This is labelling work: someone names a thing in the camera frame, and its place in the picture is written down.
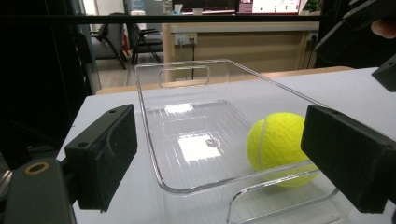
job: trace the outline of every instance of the office chair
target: office chair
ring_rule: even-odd
[[[91,35],[93,52],[96,60],[118,59],[126,70],[123,61],[128,62],[122,52],[123,24],[103,24],[97,34]]]
[[[137,64],[139,53],[151,53],[160,63],[161,59],[156,52],[163,51],[163,39],[155,29],[140,30],[136,23],[127,24],[130,45],[132,46],[132,64]]]

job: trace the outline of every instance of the white table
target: white table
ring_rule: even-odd
[[[296,77],[278,77],[275,81],[299,91],[325,105],[396,139],[396,93],[386,91],[372,77],[373,68]],[[158,186],[149,158],[137,92],[121,92],[87,97],[67,135],[64,146],[107,110],[134,104],[138,150],[125,174],[109,210],[80,210],[75,203],[77,222],[99,223],[163,223],[163,193]],[[64,147],[58,160],[64,159]],[[351,223],[390,223],[395,206],[387,204],[383,215],[360,214],[353,209]]]

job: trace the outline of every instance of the clear plastic bin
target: clear plastic bin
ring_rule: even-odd
[[[350,203],[311,161],[260,172],[248,161],[256,121],[275,112],[305,116],[319,102],[229,60],[140,64],[135,71],[168,223],[344,220]],[[147,74],[156,80],[145,81]],[[302,175],[318,176],[300,187],[277,185]]]

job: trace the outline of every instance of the yellow tennis ball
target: yellow tennis ball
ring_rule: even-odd
[[[256,171],[309,160],[301,151],[304,118],[288,112],[274,113],[257,121],[247,136],[247,157]],[[279,183],[297,187],[313,180],[306,175]]]

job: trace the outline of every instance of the human hand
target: human hand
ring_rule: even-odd
[[[381,35],[386,39],[396,37],[396,21],[374,21],[371,25],[374,34]]]

